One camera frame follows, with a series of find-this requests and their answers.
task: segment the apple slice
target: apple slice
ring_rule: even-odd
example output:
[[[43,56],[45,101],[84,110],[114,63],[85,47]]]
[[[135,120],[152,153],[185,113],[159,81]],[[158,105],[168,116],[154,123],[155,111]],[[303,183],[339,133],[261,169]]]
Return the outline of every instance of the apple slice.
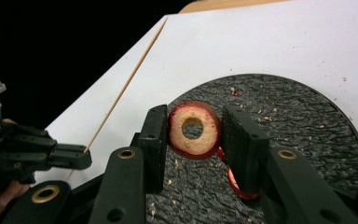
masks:
[[[188,126],[196,126],[198,135],[186,135]],[[201,101],[185,101],[177,105],[168,119],[169,145],[179,155],[191,160],[212,157],[219,148],[222,125],[216,111]]]

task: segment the black background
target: black background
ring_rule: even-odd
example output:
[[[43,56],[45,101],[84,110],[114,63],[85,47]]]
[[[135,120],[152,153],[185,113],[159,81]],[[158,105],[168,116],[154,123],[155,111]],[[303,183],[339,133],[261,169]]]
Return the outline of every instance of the black background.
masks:
[[[46,128],[157,21],[190,2],[0,1],[3,117]]]

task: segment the wooden stick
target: wooden stick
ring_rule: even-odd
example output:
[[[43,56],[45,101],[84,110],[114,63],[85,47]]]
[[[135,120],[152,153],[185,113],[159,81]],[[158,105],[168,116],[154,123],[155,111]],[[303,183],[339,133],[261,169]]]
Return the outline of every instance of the wooden stick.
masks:
[[[98,128],[97,132],[94,134],[94,136],[91,138],[91,141],[89,142],[89,145],[86,147],[86,149],[84,150],[84,153],[87,153],[88,151],[90,151],[90,147],[92,145],[92,143],[94,142],[95,138],[97,137],[98,133],[100,133],[101,129],[103,128],[104,124],[106,123],[107,119],[109,118],[110,114],[112,113],[113,109],[116,107],[118,101],[120,100],[121,96],[123,95],[124,91],[127,89],[127,87],[130,85],[130,82],[132,81],[132,78],[135,76],[135,73],[138,71],[139,67],[141,66],[142,62],[144,61],[144,59],[146,58],[148,52],[151,50],[151,48],[153,47],[154,43],[156,42],[159,34],[161,33],[162,29],[164,28],[165,23],[167,22],[168,17],[165,19],[165,21],[162,23],[162,25],[159,27],[158,31],[156,32],[156,34],[154,35],[152,41],[149,43],[149,45],[147,46],[144,54],[142,55],[141,59],[139,60],[139,62],[135,65],[134,69],[132,70],[132,73],[130,74],[129,78],[127,79],[126,83],[124,84],[123,88],[121,89],[120,93],[118,94],[116,100],[113,102],[112,106],[110,107],[108,113],[105,115],[103,122],[101,123],[100,127]],[[66,179],[67,181],[69,180],[69,178],[72,176],[72,173],[74,172],[74,170],[71,171],[71,173],[68,175],[68,178]]]

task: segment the white surface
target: white surface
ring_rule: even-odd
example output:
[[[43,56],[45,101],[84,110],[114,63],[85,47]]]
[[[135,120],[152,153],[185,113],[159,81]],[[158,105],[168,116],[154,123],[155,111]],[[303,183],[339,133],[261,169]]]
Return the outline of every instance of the white surface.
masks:
[[[358,0],[312,0],[165,16],[48,126],[54,138],[89,144],[166,17],[91,145],[93,164],[68,180],[73,188],[104,172],[110,153],[141,131],[149,108],[219,77],[258,73],[302,82],[332,100],[358,131]],[[38,172],[36,180],[66,180],[69,172]]]

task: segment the textured black surface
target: textured black surface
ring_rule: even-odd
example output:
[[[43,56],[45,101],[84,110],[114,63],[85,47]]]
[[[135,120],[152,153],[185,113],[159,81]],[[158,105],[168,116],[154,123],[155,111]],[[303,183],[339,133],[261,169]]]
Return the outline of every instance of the textured black surface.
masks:
[[[271,137],[273,147],[296,149],[330,185],[358,190],[358,134],[319,92],[284,77],[236,75],[184,93],[168,105],[169,112],[188,100],[207,102],[220,117],[224,104],[237,105]],[[190,161],[168,148],[165,169],[162,193],[146,197],[147,222],[264,223],[258,203],[246,205],[234,194],[217,156]]]

